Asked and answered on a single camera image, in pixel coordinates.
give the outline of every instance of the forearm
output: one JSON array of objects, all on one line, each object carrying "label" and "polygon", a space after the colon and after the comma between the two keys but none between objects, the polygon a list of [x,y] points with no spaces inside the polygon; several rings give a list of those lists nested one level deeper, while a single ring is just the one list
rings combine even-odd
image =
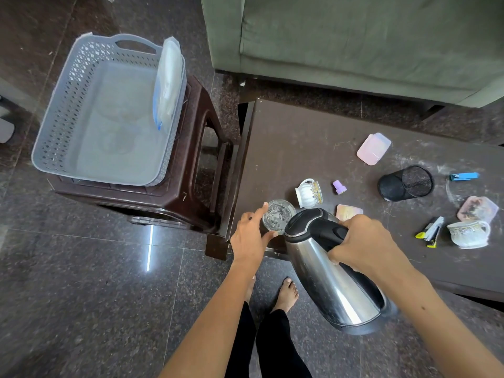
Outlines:
[{"label": "forearm", "polygon": [[222,285],[173,353],[161,377],[223,377],[254,273],[233,263]]},{"label": "forearm", "polygon": [[424,340],[446,378],[504,376],[504,366],[444,304],[417,270],[385,288]]}]

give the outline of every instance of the cup handle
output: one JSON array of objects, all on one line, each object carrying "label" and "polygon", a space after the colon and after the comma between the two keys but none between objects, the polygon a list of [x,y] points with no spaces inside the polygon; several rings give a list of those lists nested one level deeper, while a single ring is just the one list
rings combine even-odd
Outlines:
[{"label": "cup handle", "polygon": [[483,227],[483,229],[485,230],[486,232],[486,236],[489,237],[490,236],[490,224],[488,224],[486,221],[484,220],[478,220],[478,222],[481,224],[481,226]]},{"label": "cup handle", "polygon": [[305,183],[308,183],[309,181],[312,182],[312,183],[315,183],[315,180],[313,180],[312,178],[308,178],[308,179],[303,180],[301,182],[301,184],[299,184],[299,187],[302,186]]}]

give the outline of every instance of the gray plastic basket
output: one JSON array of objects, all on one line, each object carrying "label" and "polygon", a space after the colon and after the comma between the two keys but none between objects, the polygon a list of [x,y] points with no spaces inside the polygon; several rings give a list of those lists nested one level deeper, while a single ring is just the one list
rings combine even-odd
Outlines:
[{"label": "gray plastic basket", "polygon": [[[155,54],[122,49],[135,41]],[[112,184],[155,185],[166,174],[186,91],[158,130],[152,95],[162,47],[138,36],[85,34],[72,46],[32,152],[41,171]]]}]

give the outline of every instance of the foot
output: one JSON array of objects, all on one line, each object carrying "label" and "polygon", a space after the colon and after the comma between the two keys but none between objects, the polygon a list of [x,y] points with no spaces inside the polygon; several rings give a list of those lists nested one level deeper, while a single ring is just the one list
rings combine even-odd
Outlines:
[{"label": "foot", "polygon": [[296,284],[294,284],[290,277],[287,277],[282,283],[282,287],[278,293],[277,303],[272,311],[281,309],[287,313],[294,306],[298,298],[299,293]]},{"label": "foot", "polygon": [[254,290],[254,284],[255,284],[255,275],[252,277],[252,280],[249,282],[249,288],[247,289],[247,292],[245,293],[245,302],[248,304],[250,301],[250,297],[252,296],[252,291]]}]

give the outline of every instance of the person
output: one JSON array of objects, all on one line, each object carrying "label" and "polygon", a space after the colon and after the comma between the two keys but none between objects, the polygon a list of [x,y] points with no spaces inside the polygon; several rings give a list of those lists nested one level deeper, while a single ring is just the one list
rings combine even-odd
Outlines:
[{"label": "person", "polygon": [[[231,237],[234,260],[221,286],[161,371],[160,378],[249,376],[255,326],[249,299],[268,242],[259,223],[268,204],[246,212]],[[328,255],[367,275],[394,301],[423,338],[446,378],[504,377],[504,366],[444,304],[377,220],[356,215],[343,243]],[[290,339],[287,313],[299,293],[284,280],[278,300],[259,326],[256,346],[263,378],[311,377]]]}]

